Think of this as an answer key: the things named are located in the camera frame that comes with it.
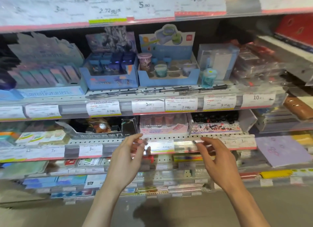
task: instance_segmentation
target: brown leather case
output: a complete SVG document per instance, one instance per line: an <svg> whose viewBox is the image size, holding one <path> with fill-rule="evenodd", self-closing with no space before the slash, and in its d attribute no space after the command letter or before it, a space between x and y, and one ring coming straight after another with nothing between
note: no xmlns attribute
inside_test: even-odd
<svg viewBox="0 0 313 227"><path fill-rule="evenodd" d="M286 98L284 106L300 120L313 119L313 109L293 95Z"/></svg>

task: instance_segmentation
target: hand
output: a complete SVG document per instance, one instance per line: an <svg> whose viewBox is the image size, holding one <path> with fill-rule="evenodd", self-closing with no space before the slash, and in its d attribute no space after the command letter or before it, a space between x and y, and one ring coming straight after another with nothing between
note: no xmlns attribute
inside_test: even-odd
<svg viewBox="0 0 313 227"><path fill-rule="evenodd" d="M211 179L217 183L227 194L240 188L245 188L236 164L234 155L219 139L201 137L203 143L197 143L205 168ZM212 145L215 149L215 160L212 160L206 145Z"/></svg>
<svg viewBox="0 0 313 227"><path fill-rule="evenodd" d="M135 134L126 137L112 154L108 173L103 186L110 186L113 191L121 191L130 184L140 168L143 152L145 151L145 140L139 139L143 134Z"/></svg>

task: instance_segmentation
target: person's right hand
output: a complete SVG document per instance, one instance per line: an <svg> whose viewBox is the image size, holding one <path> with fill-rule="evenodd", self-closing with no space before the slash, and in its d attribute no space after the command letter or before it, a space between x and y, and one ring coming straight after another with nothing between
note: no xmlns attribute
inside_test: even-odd
<svg viewBox="0 0 313 227"><path fill-rule="evenodd" d="M196 146L201 153L205 168L211 179L217 183L227 194L245 188L238 173L236 159L234 155L219 139L201 137L203 143L197 143ZM215 149L215 160L212 160L206 145L212 145Z"/></svg>

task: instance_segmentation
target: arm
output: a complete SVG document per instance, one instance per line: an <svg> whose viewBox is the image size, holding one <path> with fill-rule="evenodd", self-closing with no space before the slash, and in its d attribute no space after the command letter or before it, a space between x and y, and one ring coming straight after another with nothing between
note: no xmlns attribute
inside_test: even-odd
<svg viewBox="0 0 313 227"><path fill-rule="evenodd" d="M219 139L201 138L204 142L197 143L205 168L211 179L227 194L237 214L241 227L270 227L252 195L245 188L238 173L233 154ZM205 145L215 149L213 161Z"/></svg>
<svg viewBox="0 0 313 227"><path fill-rule="evenodd" d="M140 168L145 150L145 141L140 137L142 134L126 137L113 152L104 184L95 196L83 227L110 227L120 193L134 180ZM131 152L134 151L136 155L131 159Z"/></svg>

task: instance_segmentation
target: forearm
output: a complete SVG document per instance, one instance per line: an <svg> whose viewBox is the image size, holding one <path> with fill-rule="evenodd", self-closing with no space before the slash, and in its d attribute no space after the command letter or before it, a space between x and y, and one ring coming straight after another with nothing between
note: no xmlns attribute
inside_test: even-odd
<svg viewBox="0 0 313 227"><path fill-rule="evenodd" d="M253 196L244 185L226 193L241 227L270 227Z"/></svg>
<svg viewBox="0 0 313 227"><path fill-rule="evenodd" d="M104 183L95 196L83 227L110 227L119 194L119 192Z"/></svg>

